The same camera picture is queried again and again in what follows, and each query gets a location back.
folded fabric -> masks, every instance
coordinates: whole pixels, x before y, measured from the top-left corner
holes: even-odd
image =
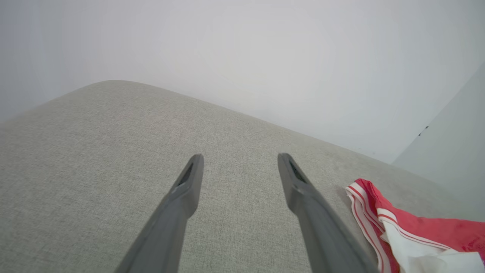
[[[485,273],[485,223],[416,217],[364,179],[346,191],[380,273]]]

white wall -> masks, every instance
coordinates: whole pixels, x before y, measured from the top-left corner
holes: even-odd
[[[0,120],[142,82],[392,162],[485,61],[485,1],[2,0]]]
[[[485,64],[394,165],[485,207]]]

gray fabric surface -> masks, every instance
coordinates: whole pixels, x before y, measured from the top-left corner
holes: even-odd
[[[341,147],[139,83],[106,81],[0,126],[0,271],[111,272],[187,160],[205,157],[180,272],[309,272],[276,156],[288,152],[367,253],[344,187],[418,216],[470,218],[434,183]]]

garment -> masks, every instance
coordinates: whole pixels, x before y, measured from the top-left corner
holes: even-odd
[[[485,223],[416,217],[392,206],[372,182],[346,188],[381,273],[485,273]]]

white backdrop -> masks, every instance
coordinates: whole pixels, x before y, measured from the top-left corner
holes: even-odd
[[[3,0],[0,121],[159,86],[392,162],[485,61],[485,1]]]

